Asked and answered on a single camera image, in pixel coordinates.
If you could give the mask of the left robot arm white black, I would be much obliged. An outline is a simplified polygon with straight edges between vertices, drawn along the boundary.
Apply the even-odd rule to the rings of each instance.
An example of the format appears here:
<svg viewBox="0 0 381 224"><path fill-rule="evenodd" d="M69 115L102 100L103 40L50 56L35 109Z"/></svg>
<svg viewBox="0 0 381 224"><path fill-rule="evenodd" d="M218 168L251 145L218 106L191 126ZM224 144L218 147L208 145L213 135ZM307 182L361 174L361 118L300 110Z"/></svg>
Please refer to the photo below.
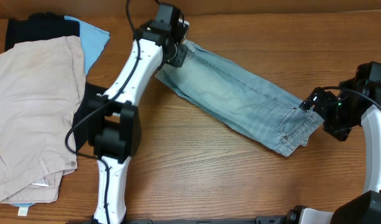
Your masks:
<svg viewBox="0 0 381 224"><path fill-rule="evenodd" d="M131 54L115 83L89 104L88 142L99 169L98 204L92 223L125 223L129 163L141 139L138 105L151 76L164 64L180 67L189 22L151 20L134 31Z"/></svg>

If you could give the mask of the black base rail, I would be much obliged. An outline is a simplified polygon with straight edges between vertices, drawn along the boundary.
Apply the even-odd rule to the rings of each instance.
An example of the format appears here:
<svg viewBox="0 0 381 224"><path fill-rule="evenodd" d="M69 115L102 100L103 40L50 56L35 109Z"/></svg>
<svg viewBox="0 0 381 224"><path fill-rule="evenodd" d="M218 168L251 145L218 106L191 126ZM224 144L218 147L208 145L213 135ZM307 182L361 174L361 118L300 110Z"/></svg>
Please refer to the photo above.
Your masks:
<svg viewBox="0 0 381 224"><path fill-rule="evenodd" d="M213 220L126 220L122 224L296 224L299 216L289 214L285 216L259 216L251 219L213 219Z"/></svg>

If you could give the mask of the light blue folded garment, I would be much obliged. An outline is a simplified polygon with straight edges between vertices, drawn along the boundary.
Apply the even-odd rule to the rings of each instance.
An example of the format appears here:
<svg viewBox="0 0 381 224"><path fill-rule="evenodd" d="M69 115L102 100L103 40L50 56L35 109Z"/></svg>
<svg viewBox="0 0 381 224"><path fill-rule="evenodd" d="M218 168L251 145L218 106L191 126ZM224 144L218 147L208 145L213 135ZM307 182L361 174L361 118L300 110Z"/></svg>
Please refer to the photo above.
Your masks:
<svg viewBox="0 0 381 224"><path fill-rule="evenodd" d="M109 42L110 33L75 17L64 16L64 18L79 22L81 46L85 55L85 74L87 75Z"/></svg>

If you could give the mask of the light blue denim shorts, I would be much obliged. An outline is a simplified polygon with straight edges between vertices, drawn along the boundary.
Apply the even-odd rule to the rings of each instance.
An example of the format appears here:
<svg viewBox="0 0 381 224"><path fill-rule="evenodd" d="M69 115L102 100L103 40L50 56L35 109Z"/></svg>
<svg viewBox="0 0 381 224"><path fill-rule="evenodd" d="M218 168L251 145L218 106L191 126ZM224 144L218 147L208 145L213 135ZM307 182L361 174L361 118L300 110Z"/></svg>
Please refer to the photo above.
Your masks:
<svg viewBox="0 0 381 224"><path fill-rule="evenodd" d="M194 42L185 45L183 65L165 64L156 78L231 129L288 157L322 125L291 93Z"/></svg>

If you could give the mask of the black folded garment top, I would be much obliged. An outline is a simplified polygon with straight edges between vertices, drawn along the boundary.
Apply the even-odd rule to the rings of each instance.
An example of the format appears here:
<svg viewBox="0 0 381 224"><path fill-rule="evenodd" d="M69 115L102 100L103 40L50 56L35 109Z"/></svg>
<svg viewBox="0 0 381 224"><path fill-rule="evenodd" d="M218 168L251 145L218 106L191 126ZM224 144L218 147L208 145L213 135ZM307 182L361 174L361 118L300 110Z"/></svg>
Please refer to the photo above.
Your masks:
<svg viewBox="0 0 381 224"><path fill-rule="evenodd" d="M63 36L80 36L80 24L66 20L52 12L38 12L27 20L9 19L7 23L5 51L21 42L49 40Z"/></svg>

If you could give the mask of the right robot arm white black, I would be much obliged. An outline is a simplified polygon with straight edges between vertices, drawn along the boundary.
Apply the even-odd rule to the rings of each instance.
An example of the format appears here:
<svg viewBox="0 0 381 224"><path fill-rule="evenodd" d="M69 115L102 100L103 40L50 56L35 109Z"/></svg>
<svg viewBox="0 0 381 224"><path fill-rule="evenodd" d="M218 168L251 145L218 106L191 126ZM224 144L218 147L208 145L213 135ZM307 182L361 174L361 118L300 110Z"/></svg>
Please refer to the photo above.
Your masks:
<svg viewBox="0 0 381 224"><path fill-rule="evenodd" d="M354 126L364 130L366 175L362 195L334 212L297 205L277 223L381 223L381 78L353 78L336 87L317 87L300 108L323 117L323 129L345 141Z"/></svg>

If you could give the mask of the beige folded shorts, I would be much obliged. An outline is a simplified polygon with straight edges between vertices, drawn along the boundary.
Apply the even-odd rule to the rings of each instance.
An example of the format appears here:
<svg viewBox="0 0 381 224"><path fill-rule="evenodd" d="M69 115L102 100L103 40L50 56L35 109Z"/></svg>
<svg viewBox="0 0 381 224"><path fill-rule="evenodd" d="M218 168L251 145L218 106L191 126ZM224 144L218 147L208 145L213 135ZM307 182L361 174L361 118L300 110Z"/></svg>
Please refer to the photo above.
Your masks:
<svg viewBox="0 0 381 224"><path fill-rule="evenodd" d="M75 171L70 132L85 94L79 37L16 44L0 55L0 202L50 203Z"/></svg>

